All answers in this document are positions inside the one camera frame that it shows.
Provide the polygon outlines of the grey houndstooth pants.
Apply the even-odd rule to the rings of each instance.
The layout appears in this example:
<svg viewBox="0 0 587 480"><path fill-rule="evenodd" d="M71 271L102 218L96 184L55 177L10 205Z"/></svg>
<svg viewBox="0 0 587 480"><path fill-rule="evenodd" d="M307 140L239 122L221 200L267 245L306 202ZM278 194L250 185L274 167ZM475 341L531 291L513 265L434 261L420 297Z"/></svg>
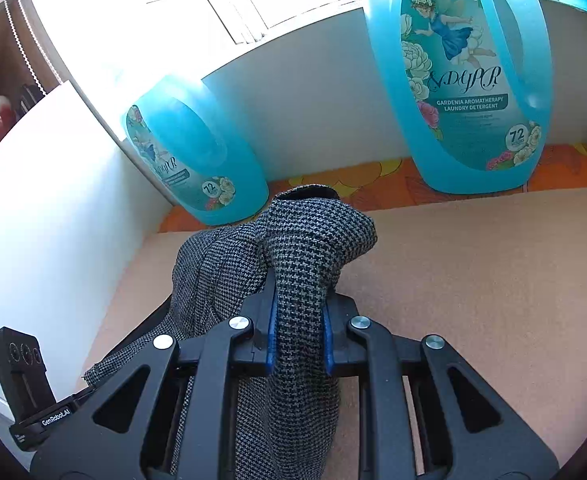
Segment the grey houndstooth pants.
<svg viewBox="0 0 587 480"><path fill-rule="evenodd" d="M333 444L340 388L324 362L323 311L342 268L377 242L374 221L330 186L292 188L254 220L191 235L176 256L170 307L84 374L96 387L153 337L204 335L276 278L275 366L238 386L235 476L318 479Z"/></svg>

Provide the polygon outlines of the left blue detergent bottle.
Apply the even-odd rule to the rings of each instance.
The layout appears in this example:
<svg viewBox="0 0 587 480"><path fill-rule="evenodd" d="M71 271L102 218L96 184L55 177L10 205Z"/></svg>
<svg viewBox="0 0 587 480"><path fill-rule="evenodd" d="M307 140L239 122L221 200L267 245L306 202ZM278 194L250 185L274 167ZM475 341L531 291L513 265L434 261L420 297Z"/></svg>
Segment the left blue detergent bottle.
<svg viewBox="0 0 587 480"><path fill-rule="evenodd" d="M202 81L163 77L123 114L122 126L152 174L206 226L250 218L267 202L260 162Z"/></svg>

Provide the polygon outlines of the blue detergent bottle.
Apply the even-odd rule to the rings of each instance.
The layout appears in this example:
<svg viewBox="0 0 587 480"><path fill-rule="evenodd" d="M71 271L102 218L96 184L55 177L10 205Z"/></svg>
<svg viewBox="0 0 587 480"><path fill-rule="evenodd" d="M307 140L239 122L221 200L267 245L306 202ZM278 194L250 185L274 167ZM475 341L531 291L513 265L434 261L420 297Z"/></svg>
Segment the blue detergent bottle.
<svg viewBox="0 0 587 480"><path fill-rule="evenodd" d="M435 191L519 188L551 125L553 60L539 0L366 0L401 133Z"/></svg>
<svg viewBox="0 0 587 480"><path fill-rule="evenodd" d="M206 226L250 218L267 202L260 162L202 81L163 77L123 114L122 126L152 174Z"/></svg>

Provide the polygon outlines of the middle blue detergent bottle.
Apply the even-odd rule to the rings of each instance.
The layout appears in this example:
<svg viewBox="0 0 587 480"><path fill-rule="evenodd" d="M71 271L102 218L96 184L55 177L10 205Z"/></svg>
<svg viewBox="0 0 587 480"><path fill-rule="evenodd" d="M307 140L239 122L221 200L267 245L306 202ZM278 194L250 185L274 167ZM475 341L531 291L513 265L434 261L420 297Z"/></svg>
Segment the middle blue detergent bottle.
<svg viewBox="0 0 587 480"><path fill-rule="evenodd" d="M553 60L539 0L366 0L401 133L435 191L519 188L551 125Z"/></svg>

